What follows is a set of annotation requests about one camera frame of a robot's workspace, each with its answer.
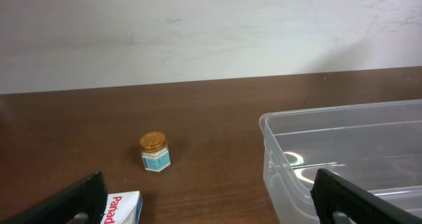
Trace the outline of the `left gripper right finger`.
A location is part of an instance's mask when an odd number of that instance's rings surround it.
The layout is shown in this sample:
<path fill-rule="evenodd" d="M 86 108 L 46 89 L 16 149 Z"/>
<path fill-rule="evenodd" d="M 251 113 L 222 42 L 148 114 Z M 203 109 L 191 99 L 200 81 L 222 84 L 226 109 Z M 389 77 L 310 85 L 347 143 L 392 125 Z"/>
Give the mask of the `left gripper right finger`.
<path fill-rule="evenodd" d="M 321 224 L 421 224 L 414 216 L 327 169 L 316 173 L 311 196 Z"/>

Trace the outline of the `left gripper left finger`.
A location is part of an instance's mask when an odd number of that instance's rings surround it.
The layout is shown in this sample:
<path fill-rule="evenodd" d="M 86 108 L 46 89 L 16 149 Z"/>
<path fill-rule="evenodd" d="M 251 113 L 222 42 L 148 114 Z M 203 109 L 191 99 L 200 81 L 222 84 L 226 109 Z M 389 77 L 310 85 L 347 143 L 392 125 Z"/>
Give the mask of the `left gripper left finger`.
<path fill-rule="evenodd" d="M 2 222 L 68 223 L 81 214 L 85 217 L 85 223 L 100 223 L 106 209 L 107 195 L 104 176 L 97 171 Z"/>

